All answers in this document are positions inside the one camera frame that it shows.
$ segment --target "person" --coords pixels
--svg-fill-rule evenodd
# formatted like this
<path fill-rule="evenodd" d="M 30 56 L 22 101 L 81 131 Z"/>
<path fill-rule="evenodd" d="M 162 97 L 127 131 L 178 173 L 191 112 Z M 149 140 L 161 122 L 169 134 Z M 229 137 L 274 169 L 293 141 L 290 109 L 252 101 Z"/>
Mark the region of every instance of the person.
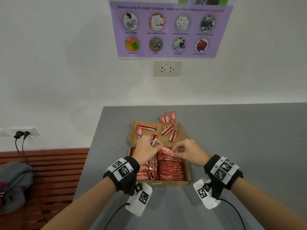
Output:
<path fill-rule="evenodd" d="M 151 146 L 150 137 L 138 139 L 133 158 L 143 165 L 150 160 L 163 145 Z M 190 163 L 204 167 L 210 160 L 194 140 L 185 139 L 172 148 L 172 157 L 182 158 Z M 266 230 L 306 230 L 307 223 L 293 211 L 269 197 L 254 185 L 242 178 L 237 178 L 231 186 L 231 192 L 249 210 Z M 94 223 L 104 206 L 116 192 L 116 187 L 109 177 L 105 177 L 92 189 L 63 209 L 42 230 L 85 230 Z"/>

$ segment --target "qr code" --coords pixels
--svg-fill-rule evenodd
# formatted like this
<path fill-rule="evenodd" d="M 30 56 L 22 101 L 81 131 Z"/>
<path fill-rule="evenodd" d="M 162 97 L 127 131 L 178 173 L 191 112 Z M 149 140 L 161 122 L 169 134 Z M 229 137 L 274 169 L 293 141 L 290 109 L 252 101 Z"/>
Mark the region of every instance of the qr code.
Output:
<path fill-rule="evenodd" d="M 122 176 L 122 177 L 125 177 L 129 172 L 128 168 L 124 165 L 123 167 L 121 167 L 119 170 L 118 170 L 119 174 Z"/>
<path fill-rule="evenodd" d="M 223 172 L 221 169 L 217 169 L 214 175 L 222 181 L 225 178 L 226 173 Z"/>
<path fill-rule="evenodd" d="M 141 201 L 141 203 L 146 204 L 148 198 L 149 198 L 149 195 L 145 193 L 144 191 L 142 191 L 142 194 L 138 200 Z"/>
<path fill-rule="evenodd" d="M 235 164 L 235 163 L 233 163 L 231 160 L 229 160 L 229 159 L 226 159 L 225 160 L 226 162 L 228 162 L 229 164 L 231 164 L 232 166 Z"/>
<path fill-rule="evenodd" d="M 200 188 L 197 192 L 198 192 L 198 194 L 199 194 L 199 196 L 200 196 L 201 198 L 204 198 L 204 197 L 208 196 L 208 195 L 206 194 L 204 188 Z"/>
<path fill-rule="evenodd" d="M 121 161 L 117 161 L 115 162 L 112 166 L 116 169 L 118 166 L 120 166 L 122 164 Z"/>
<path fill-rule="evenodd" d="M 220 167 L 226 172 L 229 172 L 229 170 L 232 168 L 232 166 L 228 165 L 226 162 L 223 162 Z"/>

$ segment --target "gray table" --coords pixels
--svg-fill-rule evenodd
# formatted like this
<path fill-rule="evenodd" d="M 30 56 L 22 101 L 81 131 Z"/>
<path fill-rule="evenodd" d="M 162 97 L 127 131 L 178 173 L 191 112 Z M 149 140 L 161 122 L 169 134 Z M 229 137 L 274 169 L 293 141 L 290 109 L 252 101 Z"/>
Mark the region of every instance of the gray table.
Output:
<path fill-rule="evenodd" d="M 307 219 L 307 103 L 104 107 L 74 200 L 99 181 L 106 168 L 127 154 L 130 122 L 158 122 L 177 111 L 190 139 L 209 155 L 224 155 L 244 172 L 247 181 Z M 205 176 L 191 166 L 192 180 Z M 229 191 L 225 199 L 241 213 L 247 229 L 262 229 Z M 103 229 L 114 211 L 128 200 L 117 192 L 91 229 Z M 185 188 L 153 190 L 143 215 L 120 210 L 108 229 L 243 229 L 235 210 L 221 203 L 207 210 L 192 183 Z"/>

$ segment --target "cardboard box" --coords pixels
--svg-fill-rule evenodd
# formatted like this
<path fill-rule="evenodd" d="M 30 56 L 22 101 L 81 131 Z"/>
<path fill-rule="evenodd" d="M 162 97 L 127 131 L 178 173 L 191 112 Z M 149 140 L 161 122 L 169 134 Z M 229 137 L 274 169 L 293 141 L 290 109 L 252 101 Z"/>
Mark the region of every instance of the cardboard box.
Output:
<path fill-rule="evenodd" d="M 131 155 L 131 151 L 132 148 L 136 147 L 136 143 L 137 143 L 137 129 L 136 129 L 136 124 L 137 123 L 141 123 L 141 124 L 146 124 L 146 125 L 150 125 L 150 126 L 155 126 L 157 127 L 157 131 L 151 131 L 151 130 L 146 130 L 143 129 L 143 135 L 149 135 L 151 136 L 153 133 L 156 135 L 159 135 L 159 140 L 163 143 L 163 145 L 165 147 L 168 148 L 172 148 L 175 143 L 182 141 L 184 139 L 188 139 L 188 136 L 186 135 L 185 130 L 183 129 L 182 125 L 180 123 L 176 124 L 175 130 L 178 131 L 176 140 L 174 143 L 169 142 L 169 137 L 171 135 L 171 132 L 168 133 L 166 136 L 162 136 L 160 135 L 160 133 L 163 131 L 162 127 L 163 125 L 161 123 L 150 123 L 150 122 L 136 122 L 136 121 L 132 121 L 131 122 L 131 130 L 130 130 L 130 134 L 129 134 L 129 141 L 130 141 L 130 145 L 131 147 L 128 150 L 128 156 Z M 190 181 L 191 181 L 191 176 L 190 176 L 190 170 L 189 170 L 189 163 L 187 161 L 185 161 L 185 174 L 186 174 L 186 182 L 177 182 L 177 181 L 155 181 L 155 180 L 145 180 L 142 182 L 146 182 L 149 185 L 155 185 L 155 186 L 187 186 Z"/>

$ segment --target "purple poster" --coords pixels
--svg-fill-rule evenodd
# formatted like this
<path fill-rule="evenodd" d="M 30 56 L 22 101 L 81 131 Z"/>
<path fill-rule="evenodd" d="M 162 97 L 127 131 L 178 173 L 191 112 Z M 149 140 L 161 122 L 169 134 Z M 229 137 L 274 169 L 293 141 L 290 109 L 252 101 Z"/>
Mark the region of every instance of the purple poster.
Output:
<path fill-rule="evenodd" d="M 233 6 L 110 1 L 120 58 L 215 58 Z"/>

